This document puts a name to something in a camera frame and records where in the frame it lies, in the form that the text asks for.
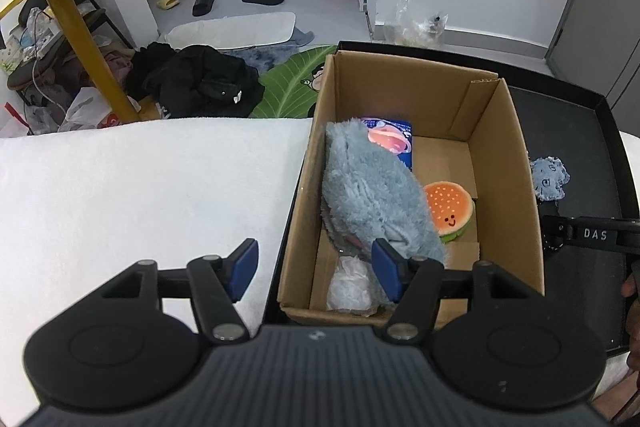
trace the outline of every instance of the ribbed gray panel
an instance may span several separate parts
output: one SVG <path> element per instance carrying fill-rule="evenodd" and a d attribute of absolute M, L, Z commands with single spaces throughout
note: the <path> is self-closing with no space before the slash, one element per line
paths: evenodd
<path fill-rule="evenodd" d="M 589 406 L 503 413 L 459 397 L 413 347 L 368 327 L 264 326 L 213 351 L 177 393 L 132 412 L 90 416 L 46 407 L 24 427 L 591 427 Z"/>

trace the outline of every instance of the yellow table leg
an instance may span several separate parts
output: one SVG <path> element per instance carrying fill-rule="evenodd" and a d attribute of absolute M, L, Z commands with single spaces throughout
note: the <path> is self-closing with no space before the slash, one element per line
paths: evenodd
<path fill-rule="evenodd" d="M 123 123 L 139 121 L 140 117 L 133 108 L 127 95 L 120 89 L 111 74 L 100 49 L 96 46 L 84 19 L 78 13 L 74 0 L 47 0 L 53 10 L 60 29 L 76 52 L 80 63 L 84 66 L 89 77 L 94 81 L 113 112 Z"/>

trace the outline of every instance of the yellow slipper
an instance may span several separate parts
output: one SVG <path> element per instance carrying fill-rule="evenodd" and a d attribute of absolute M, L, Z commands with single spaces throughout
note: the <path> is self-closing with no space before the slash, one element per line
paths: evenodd
<path fill-rule="evenodd" d="M 156 3 L 156 6 L 158 6 L 159 9 L 161 10 L 170 10 L 171 8 L 173 8 L 174 6 L 177 6 L 178 4 L 180 4 L 180 1 L 178 0 L 159 0 Z"/>

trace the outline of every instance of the hamburger plush toy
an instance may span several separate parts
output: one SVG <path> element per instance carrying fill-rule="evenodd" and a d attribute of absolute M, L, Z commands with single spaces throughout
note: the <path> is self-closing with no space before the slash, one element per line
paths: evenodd
<path fill-rule="evenodd" d="M 474 214 L 469 193 L 457 183 L 436 182 L 425 185 L 424 194 L 440 240 L 448 243 L 462 235 Z"/>

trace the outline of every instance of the green leaf rug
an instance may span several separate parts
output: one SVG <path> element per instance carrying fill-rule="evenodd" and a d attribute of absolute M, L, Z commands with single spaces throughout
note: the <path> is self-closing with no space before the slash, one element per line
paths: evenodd
<path fill-rule="evenodd" d="M 336 46 L 321 46 L 291 55 L 260 77 L 262 101 L 250 118 L 306 118 L 318 99 L 324 59 Z"/>

